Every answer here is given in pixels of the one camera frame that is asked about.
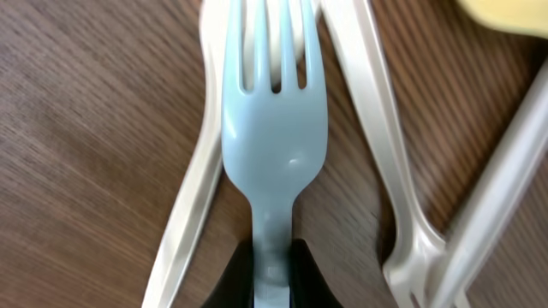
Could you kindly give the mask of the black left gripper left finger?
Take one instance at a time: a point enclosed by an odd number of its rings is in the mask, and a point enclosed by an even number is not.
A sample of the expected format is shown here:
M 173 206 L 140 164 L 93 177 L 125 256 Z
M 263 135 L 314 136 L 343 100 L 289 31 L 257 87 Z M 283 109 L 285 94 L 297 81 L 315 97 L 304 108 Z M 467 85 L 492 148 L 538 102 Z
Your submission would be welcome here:
M 253 266 L 253 242 L 244 240 L 234 250 L 202 308 L 250 308 L 253 297 Z

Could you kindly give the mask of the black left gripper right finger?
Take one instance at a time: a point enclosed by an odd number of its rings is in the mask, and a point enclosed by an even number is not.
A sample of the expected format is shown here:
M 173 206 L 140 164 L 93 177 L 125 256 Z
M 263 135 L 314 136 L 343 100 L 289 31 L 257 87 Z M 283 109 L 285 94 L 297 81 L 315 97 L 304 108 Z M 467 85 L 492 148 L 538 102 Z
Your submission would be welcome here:
M 292 241 L 290 292 L 294 308 L 342 308 L 324 279 L 307 243 Z

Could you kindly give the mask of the cream plastic fork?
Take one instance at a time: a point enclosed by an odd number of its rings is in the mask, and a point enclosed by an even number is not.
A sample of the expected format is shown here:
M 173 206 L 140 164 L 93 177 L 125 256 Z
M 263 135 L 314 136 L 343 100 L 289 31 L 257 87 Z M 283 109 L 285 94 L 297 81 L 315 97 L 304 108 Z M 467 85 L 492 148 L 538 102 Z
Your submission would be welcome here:
M 414 189 L 396 99 L 372 6 L 322 0 L 320 7 L 396 221 L 395 246 L 384 278 L 400 307 L 428 307 L 428 272 L 445 242 L 428 222 Z

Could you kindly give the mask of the light blue plastic fork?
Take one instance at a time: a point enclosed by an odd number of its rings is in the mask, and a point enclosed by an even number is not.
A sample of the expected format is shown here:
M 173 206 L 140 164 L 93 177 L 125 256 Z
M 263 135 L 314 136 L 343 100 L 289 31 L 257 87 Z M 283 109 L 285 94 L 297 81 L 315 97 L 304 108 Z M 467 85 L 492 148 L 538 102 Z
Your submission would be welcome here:
M 290 305 L 292 209 L 321 170 L 328 143 L 322 53 L 310 2 L 301 2 L 307 84 L 297 81 L 289 4 L 281 3 L 281 90 L 271 89 L 266 5 L 256 3 L 253 89 L 244 86 L 242 5 L 230 5 L 222 96 L 223 166 L 252 209 L 253 306 Z

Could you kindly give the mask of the white fork long handle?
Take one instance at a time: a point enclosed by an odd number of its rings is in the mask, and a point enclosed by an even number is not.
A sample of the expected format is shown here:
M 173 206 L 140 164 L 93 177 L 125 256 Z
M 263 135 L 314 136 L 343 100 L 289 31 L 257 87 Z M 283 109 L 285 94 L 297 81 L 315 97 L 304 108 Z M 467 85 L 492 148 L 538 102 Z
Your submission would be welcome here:
M 527 91 L 470 194 L 429 281 L 430 307 L 467 307 L 466 290 L 489 258 L 547 151 L 547 64 Z

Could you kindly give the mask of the white plastic fork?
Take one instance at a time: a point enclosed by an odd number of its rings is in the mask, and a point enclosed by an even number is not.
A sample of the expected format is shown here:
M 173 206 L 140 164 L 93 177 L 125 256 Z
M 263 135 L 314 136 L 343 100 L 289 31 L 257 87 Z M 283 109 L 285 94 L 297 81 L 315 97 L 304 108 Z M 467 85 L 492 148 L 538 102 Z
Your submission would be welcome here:
M 206 1 L 200 14 L 200 42 L 205 65 L 205 114 L 198 143 L 176 196 L 164 230 L 152 272 L 146 287 L 145 307 L 172 305 L 197 246 L 201 229 L 217 187 L 218 177 L 226 171 L 222 154 L 223 68 L 230 5 L 234 1 Z M 256 3 L 241 1 L 243 70 L 246 90 L 253 89 L 254 29 Z M 267 33 L 271 69 L 271 89 L 281 90 L 281 3 L 263 1 L 266 5 Z M 297 81 L 307 84 L 301 2 L 286 1 L 294 39 Z

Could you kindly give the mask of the yellow plastic fork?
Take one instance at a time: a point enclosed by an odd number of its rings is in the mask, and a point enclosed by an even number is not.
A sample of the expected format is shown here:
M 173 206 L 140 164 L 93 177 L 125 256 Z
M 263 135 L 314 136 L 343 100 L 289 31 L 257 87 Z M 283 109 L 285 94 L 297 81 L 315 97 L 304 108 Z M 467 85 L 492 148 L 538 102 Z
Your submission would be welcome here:
M 479 24 L 547 39 L 547 0 L 457 0 Z

